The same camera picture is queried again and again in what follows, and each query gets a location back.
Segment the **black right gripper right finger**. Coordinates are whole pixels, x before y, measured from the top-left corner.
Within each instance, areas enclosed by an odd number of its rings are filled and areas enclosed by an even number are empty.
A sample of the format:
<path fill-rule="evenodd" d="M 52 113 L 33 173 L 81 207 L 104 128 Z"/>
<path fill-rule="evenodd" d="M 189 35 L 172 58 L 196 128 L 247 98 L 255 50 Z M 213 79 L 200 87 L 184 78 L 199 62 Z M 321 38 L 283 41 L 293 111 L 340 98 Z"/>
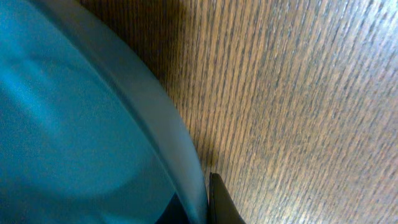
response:
<path fill-rule="evenodd" d="M 221 178 L 210 172 L 208 223 L 245 224 Z"/>

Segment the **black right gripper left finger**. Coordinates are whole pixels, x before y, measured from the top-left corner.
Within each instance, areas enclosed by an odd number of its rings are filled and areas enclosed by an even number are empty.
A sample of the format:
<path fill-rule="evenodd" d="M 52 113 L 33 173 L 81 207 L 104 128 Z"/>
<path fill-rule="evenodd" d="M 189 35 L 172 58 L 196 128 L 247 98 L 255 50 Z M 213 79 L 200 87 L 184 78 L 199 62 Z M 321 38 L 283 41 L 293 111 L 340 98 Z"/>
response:
<path fill-rule="evenodd" d="M 161 214 L 155 224 L 190 224 L 177 194 L 172 196 L 163 214 Z"/>

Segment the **dark blue plate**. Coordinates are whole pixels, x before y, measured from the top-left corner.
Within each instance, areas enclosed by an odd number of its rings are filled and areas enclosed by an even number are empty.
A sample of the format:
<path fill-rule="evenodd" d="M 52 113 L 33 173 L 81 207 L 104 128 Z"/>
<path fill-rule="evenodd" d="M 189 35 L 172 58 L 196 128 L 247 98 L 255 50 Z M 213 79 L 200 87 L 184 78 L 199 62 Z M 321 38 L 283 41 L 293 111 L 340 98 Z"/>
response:
<path fill-rule="evenodd" d="M 75 1 L 1 2 L 1 222 L 205 223 L 191 137 L 145 63 Z"/>

